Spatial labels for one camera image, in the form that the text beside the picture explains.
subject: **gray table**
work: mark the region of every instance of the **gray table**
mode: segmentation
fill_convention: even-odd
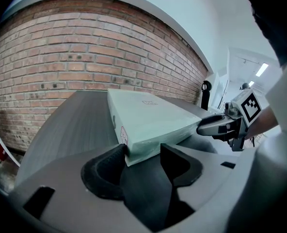
[[[200,118],[211,115],[189,102],[164,99]],[[33,139],[18,170],[16,186],[53,160],[115,144],[118,141],[107,104],[107,92],[77,91],[49,117]],[[198,135],[189,137],[180,145],[216,152],[209,141],[200,141]]]

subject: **white ceiling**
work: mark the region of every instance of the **white ceiling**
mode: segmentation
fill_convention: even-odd
[[[276,84],[282,75],[278,62],[267,56],[234,48],[230,49],[229,55],[229,80],[241,84],[254,81],[253,88],[264,94]],[[255,74],[263,63],[269,66],[260,77],[257,77]]]

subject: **brick wall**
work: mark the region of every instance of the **brick wall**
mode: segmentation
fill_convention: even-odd
[[[145,91],[196,102],[207,69],[152,15],[115,0],[46,0],[0,28],[0,135],[26,150],[76,90]]]

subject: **floor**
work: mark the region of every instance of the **floor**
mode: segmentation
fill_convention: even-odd
[[[22,155],[13,154],[13,156],[21,163]],[[7,195],[13,190],[17,171],[18,166],[9,157],[0,163],[0,192]]]

